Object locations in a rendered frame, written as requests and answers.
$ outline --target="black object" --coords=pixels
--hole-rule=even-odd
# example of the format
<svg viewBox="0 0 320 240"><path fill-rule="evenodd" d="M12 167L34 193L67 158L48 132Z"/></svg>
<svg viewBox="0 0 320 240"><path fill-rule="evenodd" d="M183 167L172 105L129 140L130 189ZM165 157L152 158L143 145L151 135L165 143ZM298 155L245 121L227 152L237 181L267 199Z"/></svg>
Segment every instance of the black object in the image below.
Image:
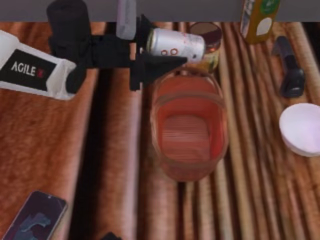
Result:
<svg viewBox="0 0 320 240"><path fill-rule="evenodd" d="M106 236L104 236L101 240L122 240L121 238L114 235L112 232L109 232Z"/></svg>
<svg viewBox="0 0 320 240"><path fill-rule="evenodd" d="M302 96L305 90L305 72L299 67L291 44L285 36L276 39L272 54L280 55L284 68L280 94L285 98Z"/></svg>
<svg viewBox="0 0 320 240"><path fill-rule="evenodd" d="M49 38L55 57L76 63L66 80L66 90L77 93L91 68L130 68L130 89L140 89L140 83L150 84L158 77L187 62L186 57L141 54L146 49L151 29L155 26L144 16L137 19L133 41L115 34L91 35L88 8L83 0L55 0L47 8L52 29ZM136 42L136 58L130 60L130 43Z"/></svg>

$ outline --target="white bowl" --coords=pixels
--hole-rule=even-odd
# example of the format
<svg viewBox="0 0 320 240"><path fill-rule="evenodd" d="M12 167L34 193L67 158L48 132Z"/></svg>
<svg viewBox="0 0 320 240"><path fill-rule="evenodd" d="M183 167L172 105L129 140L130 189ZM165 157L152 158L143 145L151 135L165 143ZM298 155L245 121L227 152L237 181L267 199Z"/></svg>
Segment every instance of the white bowl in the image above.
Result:
<svg viewBox="0 0 320 240"><path fill-rule="evenodd" d="M284 143L304 157L320 156L320 106L299 103L286 108L280 116Z"/></svg>

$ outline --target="smartphone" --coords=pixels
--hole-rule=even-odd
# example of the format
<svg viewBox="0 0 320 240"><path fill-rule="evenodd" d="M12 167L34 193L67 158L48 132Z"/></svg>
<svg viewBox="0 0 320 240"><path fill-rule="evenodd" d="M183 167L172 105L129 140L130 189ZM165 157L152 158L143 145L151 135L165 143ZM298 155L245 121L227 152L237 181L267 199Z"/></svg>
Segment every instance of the smartphone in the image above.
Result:
<svg viewBox="0 0 320 240"><path fill-rule="evenodd" d="M49 240L66 209L65 200L34 191L2 240Z"/></svg>

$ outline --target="white can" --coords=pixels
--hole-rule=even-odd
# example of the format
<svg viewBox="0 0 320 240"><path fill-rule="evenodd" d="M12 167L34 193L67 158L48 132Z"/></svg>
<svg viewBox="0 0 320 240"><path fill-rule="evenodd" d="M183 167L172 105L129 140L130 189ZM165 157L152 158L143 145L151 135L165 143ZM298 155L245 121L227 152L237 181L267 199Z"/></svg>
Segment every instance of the white can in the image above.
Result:
<svg viewBox="0 0 320 240"><path fill-rule="evenodd" d="M146 50L154 56L185 57L189 63L198 63L205 55L206 44L199 35L155 28L148 37Z"/></svg>

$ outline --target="soda can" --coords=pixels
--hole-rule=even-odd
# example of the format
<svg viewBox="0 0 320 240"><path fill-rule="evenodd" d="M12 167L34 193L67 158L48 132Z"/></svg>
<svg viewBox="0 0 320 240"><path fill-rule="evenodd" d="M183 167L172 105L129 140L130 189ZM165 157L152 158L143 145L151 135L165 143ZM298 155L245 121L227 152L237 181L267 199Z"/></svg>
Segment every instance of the soda can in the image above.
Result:
<svg viewBox="0 0 320 240"><path fill-rule="evenodd" d="M189 63L198 63L204 57L206 44L199 35L155 28L148 36L146 50L154 56L185 57Z"/></svg>
<svg viewBox="0 0 320 240"><path fill-rule="evenodd" d="M202 36L206 45L203 60L190 67L200 68L208 73L212 73L219 63L219 50L222 40L222 30L219 26L211 22L197 22L190 27L190 33Z"/></svg>

